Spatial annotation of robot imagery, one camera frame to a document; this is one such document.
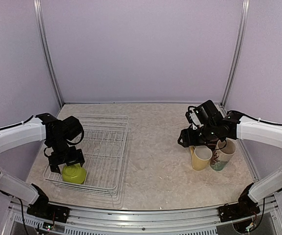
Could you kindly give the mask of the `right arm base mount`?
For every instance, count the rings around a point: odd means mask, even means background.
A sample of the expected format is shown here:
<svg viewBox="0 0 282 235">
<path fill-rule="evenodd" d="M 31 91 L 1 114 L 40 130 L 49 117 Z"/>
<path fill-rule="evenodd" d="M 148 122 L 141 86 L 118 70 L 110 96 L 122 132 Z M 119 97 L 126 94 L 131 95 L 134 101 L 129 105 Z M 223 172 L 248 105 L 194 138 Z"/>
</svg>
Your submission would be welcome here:
<svg viewBox="0 0 282 235">
<path fill-rule="evenodd" d="M 227 222 L 245 218 L 260 213 L 257 202 L 253 202 L 249 196 L 249 189 L 254 183 L 249 184 L 241 193 L 238 201 L 234 204 L 225 204 L 218 208 L 221 222 Z"/>
</svg>

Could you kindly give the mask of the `floral patterned tall mug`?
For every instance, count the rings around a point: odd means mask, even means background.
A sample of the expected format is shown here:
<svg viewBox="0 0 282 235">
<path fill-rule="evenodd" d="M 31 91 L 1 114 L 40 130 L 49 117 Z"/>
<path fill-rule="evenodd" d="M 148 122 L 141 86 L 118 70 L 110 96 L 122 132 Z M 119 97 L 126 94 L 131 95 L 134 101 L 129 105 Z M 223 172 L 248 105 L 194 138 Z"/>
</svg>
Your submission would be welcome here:
<svg viewBox="0 0 282 235">
<path fill-rule="evenodd" d="M 225 168 L 236 152 L 236 144 L 231 139 L 218 141 L 210 160 L 210 167 L 215 171 L 221 171 Z"/>
</svg>

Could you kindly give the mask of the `lime green bowl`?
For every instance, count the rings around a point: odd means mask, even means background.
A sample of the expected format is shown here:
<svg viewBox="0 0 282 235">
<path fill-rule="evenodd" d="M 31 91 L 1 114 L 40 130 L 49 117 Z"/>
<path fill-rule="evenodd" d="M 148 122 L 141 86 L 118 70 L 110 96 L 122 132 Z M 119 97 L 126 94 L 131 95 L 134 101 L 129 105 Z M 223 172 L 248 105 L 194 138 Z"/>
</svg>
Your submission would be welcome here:
<svg viewBox="0 0 282 235">
<path fill-rule="evenodd" d="M 86 170 L 80 164 L 65 165 L 61 174 L 64 182 L 74 184 L 83 184 L 87 176 Z"/>
</svg>

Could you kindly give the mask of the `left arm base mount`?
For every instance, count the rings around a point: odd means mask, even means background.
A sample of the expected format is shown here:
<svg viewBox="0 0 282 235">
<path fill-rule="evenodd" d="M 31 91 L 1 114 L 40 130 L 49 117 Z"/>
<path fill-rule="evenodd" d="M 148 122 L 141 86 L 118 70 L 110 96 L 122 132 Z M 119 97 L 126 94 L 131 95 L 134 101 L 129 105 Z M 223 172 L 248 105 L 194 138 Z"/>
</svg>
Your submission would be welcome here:
<svg viewBox="0 0 282 235">
<path fill-rule="evenodd" d="M 52 222 L 66 223 L 70 208 L 50 204 L 47 195 L 35 184 L 31 184 L 38 193 L 37 200 L 27 208 L 27 214 L 38 218 L 51 220 Z"/>
</svg>

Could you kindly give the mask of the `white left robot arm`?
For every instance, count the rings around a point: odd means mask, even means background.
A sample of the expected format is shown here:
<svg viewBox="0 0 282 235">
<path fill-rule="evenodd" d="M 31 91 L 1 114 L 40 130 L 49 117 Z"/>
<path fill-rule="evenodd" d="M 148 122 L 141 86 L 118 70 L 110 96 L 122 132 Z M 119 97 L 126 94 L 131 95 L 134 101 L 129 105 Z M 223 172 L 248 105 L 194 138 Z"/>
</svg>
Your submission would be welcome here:
<svg viewBox="0 0 282 235">
<path fill-rule="evenodd" d="M 76 148 L 85 132 L 80 121 L 69 116 L 57 119 L 49 113 L 31 116 L 26 121 L 0 128 L 0 154 L 32 142 L 43 141 L 46 148 L 52 149 L 46 155 L 51 172 L 60 173 L 59 166 L 80 164 L 85 160 L 81 149 Z M 28 184 L 0 169 L 0 191 L 27 202 L 41 217 L 47 218 L 53 208 L 46 194 L 36 185 Z"/>
</svg>

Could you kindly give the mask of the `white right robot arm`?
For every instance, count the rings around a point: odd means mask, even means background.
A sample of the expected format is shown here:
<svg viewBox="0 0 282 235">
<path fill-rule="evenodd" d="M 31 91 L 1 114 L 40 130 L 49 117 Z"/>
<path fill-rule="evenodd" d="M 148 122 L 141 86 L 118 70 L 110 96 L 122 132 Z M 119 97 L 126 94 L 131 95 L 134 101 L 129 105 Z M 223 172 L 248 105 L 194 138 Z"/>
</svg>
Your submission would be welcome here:
<svg viewBox="0 0 282 235">
<path fill-rule="evenodd" d="M 282 123 L 236 110 L 223 114 L 212 100 L 188 106 L 185 116 L 190 126 L 180 132 L 179 145 L 187 148 L 237 140 L 259 174 L 259 180 L 238 198 L 234 207 L 238 217 L 245 217 L 263 198 L 282 190 Z"/>
</svg>

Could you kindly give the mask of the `small black plate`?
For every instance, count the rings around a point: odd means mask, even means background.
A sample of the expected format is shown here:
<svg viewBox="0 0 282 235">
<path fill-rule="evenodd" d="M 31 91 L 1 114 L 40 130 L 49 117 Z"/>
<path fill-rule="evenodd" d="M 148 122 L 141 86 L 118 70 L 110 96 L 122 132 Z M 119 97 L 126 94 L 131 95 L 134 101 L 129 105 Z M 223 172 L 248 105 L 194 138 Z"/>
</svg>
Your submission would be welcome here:
<svg viewBox="0 0 282 235">
<path fill-rule="evenodd" d="M 211 150 L 215 150 L 217 148 L 217 142 L 218 140 L 208 141 L 206 146 Z"/>
</svg>

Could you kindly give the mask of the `yellow mug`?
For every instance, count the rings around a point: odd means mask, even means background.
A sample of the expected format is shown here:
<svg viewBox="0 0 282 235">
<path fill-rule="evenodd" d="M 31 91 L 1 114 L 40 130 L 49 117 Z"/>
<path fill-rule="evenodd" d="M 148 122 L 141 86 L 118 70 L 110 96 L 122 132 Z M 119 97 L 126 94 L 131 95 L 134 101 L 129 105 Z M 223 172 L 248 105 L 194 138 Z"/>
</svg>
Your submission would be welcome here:
<svg viewBox="0 0 282 235">
<path fill-rule="evenodd" d="M 192 157 L 192 168 L 196 171 L 204 170 L 208 166 L 213 155 L 212 150 L 206 146 L 191 146 L 190 152 Z"/>
</svg>

